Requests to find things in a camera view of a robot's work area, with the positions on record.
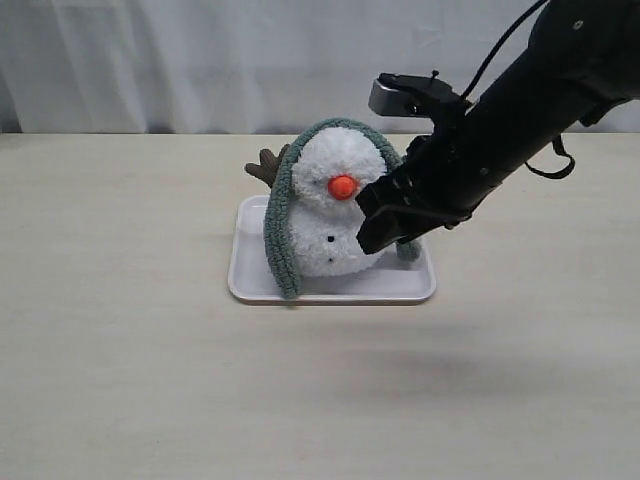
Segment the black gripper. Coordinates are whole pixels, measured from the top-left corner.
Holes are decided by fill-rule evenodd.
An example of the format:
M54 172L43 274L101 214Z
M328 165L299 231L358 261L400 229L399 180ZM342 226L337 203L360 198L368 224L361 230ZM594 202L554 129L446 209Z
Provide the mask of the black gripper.
M406 244L446 224L466 221L520 167L511 140L513 112L474 107L435 120L433 134L412 141L403 166L355 197L366 219L356 239L365 254Z

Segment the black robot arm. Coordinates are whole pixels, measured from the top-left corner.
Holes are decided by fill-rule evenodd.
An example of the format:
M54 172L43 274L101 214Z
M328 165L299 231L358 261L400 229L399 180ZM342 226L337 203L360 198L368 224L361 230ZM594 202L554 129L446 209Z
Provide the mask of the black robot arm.
M526 49L476 100L437 73L383 73L369 106L427 118L403 163L366 186L357 240L367 254L469 220L481 202L574 124L591 126L639 96L635 1L539 1Z

